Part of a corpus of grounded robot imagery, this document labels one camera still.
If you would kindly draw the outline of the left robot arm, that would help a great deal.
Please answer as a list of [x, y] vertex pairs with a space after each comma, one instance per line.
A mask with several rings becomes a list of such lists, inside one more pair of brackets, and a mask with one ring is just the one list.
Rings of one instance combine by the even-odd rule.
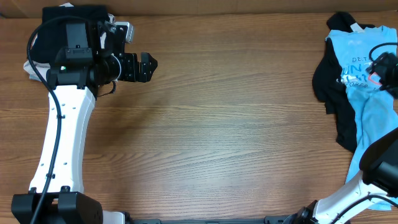
[[107, 84], [148, 82], [157, 61], [129, 54], [128, 22], [63, 16], [41, 24], [27, 44], [32, 70], [49, 92], [49, 119], [39, 165], [26, 194], [12, 198], [19, 223], [131, 223], [126, 212], [108, 212], [86, 196], [83, 154], [98, 90]]

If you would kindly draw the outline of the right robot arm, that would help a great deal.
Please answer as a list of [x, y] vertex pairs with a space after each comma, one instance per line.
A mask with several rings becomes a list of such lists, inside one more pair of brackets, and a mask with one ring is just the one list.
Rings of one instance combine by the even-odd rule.
[[379, 202], [397, 206], [397, 57], [381, 54], [369, 68], [381, 77], [381, 89], [364, 104], [363, 139], [370, 141], [359, 159], [358, 173], [334, 194], [303, 207], [284, 223], [348, 223]]

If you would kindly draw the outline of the light blue printed t-shirt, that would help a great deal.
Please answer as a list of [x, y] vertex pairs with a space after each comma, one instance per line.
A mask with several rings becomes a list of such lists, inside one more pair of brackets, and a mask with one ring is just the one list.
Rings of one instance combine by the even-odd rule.
[[343, 95], [354, 109], [357, 146], [346, 176], [349, 181], [359, 171], [359, 161], [365, 150], [397, 127], [393, 96], [379, 89], [377, 74], [366, 71], [372, 64], [370, 50], [379, 44], [397, 42], [397, 31], [386, 26], [367, 27], [361, 32], [332, 30], [327, 38], [342, 68], [336, 81], [345, 87]]

